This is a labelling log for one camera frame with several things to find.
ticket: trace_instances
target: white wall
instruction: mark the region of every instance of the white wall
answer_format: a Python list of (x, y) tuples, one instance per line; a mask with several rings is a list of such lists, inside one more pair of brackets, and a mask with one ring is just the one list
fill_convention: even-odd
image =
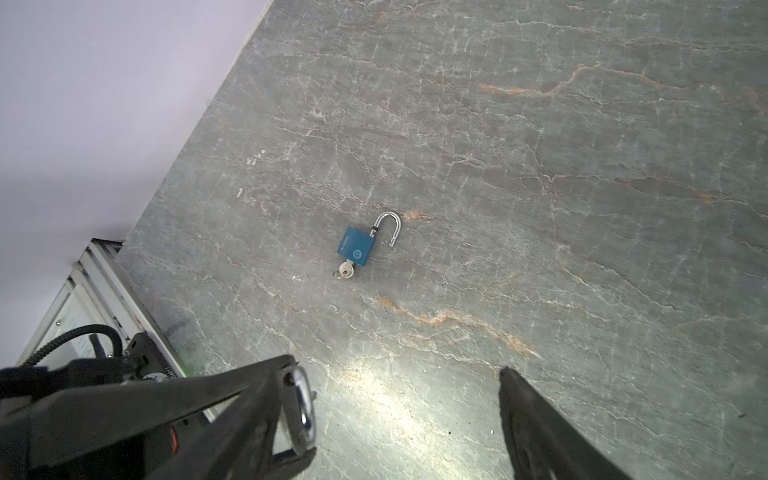
[(269, 0), (0, 0), (0, 367), (123, 240)]

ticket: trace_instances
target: padlock body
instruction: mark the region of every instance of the padlock body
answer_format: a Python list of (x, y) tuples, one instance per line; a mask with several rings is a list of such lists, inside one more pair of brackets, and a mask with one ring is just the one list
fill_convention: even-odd
[(344, 238), (341, 239), (341, 244), (339, 245), (339, 255), (358, 265), (365, 265), (375, 240), (375, 238), (367, 233), (363, 233), (356, 228), (347, 227)]

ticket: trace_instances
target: padlock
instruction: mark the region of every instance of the padlock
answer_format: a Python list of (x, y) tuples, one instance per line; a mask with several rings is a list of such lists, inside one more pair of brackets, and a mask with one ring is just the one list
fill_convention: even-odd
[(366, 264), (368, 255), (371, 253), (373, 244), (376, 241), (376, 232), (379, 231), (379, 225), (381, 225), (385, 217), (393, 217), (395, 219), (395, 234), (392, 235), (389, 246), (393, 247), (395, 245), (397, 236), (400, 234), (400, 227), (402, 226), (400, 217), (395, 212), (384, 212), (379, 215), (379, 218), (376, 219), (371, 228), (371, 232), (367, 235), (356, 228), (347, 227), (344, 238), (341, 239), (339, 249), (337, 250), (339, 255), (346, 258), (347, 261), (342, 263), (337, 271), (334, 271), (334, 276), (338, 273), (339, 278), (350, 278), (354, 274), (355, 263), (361, 266)]

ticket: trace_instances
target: padlock shackle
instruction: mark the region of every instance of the padlock shackle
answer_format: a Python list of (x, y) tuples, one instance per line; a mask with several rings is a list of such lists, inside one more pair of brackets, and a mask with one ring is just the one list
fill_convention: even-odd
[(400, 217), (395, 212), (384, 212), (383, 214), (379, 215), (379, 218), (377, 218), (376, 222), (373, 224), (373, 228), (371, 229), (370, 236), (373, 237), (376, 235), (376, 232), (379, 231), (379, 225), (381, 225), (382, 220), (384, 220), (386, 217), (392, 217), (395, 219), (395, 222), (396, 222), (395, 234), (392, 235), (392, 239), (389, 241), (389, 246), (394, 247), (395, 240), (397, 240), (397, 236), (400, 235), (400, 227), (402, 227), (402, 222), (400, 221)]

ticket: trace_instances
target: marble surface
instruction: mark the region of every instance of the marble surface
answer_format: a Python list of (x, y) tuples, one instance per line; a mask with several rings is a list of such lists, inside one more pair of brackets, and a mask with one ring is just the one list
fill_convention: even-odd
[(766, 25), (275, 0), (118, 261), (194, 372), (307, 366), (304, 478), (511, 478), (505, 365), (636, 478), (765, 478)]

